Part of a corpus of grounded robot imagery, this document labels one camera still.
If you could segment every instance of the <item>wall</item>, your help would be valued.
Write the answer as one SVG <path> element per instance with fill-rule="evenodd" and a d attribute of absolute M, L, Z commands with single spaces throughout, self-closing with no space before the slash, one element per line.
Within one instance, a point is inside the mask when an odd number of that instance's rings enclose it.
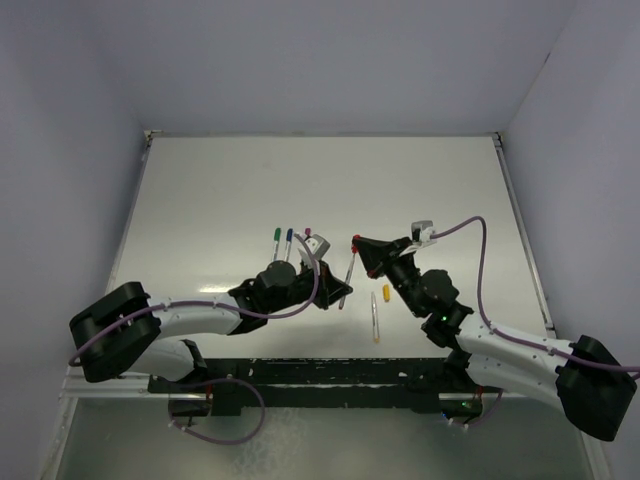
<path fill-rule="evenodd" d="M 76 0 L 145 128 L 486 133 L 575 0 Z"/>
<path fill-rule="evenodd" d="M 0 10 L 0 470 L 35 477 L 72 352 L 106 286 L 144 138 L 65 2 Z"/>
<path fill-rule="evenodd" d="M 506 132 L 506 155 L 563 336 L 638 365 L 640 3 L 579 2 Z M 637 478 L 640 398 L 608 451 Z"/>

